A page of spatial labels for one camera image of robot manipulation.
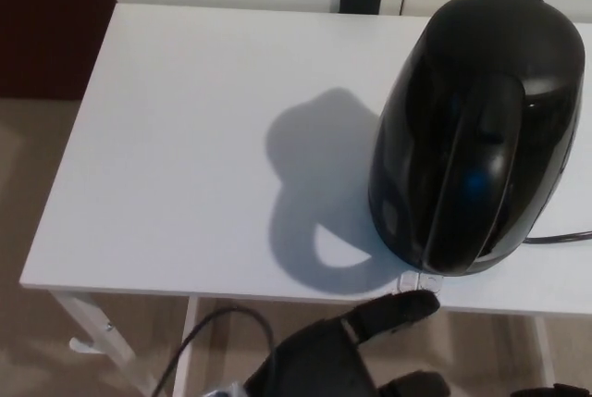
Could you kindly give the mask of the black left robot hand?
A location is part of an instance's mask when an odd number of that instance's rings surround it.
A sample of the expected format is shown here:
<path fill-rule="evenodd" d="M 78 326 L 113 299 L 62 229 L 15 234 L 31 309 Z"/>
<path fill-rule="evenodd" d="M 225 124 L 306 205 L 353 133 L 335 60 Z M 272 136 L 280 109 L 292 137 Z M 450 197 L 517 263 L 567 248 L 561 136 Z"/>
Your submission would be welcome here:
<path fill-rule="evenodd" d="M 290 335 L 244 383 L 249 396 L 449 396 L 444 378 L 414 371 L 377 386 L 358 347 L 435 314 L 427 290 L 388 294 Z"/>

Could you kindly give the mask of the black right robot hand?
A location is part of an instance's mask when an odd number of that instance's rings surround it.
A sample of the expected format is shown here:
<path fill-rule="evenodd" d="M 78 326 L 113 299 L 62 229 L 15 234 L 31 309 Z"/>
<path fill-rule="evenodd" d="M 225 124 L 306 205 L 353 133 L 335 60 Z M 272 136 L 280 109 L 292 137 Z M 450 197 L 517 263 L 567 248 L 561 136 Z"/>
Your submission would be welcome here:
<path fill-rule="evenodd" d="M 591 391 L 573 385 L 555 383 L 550 387 L 515 391 L 511 397 L 591 397 Z"/>

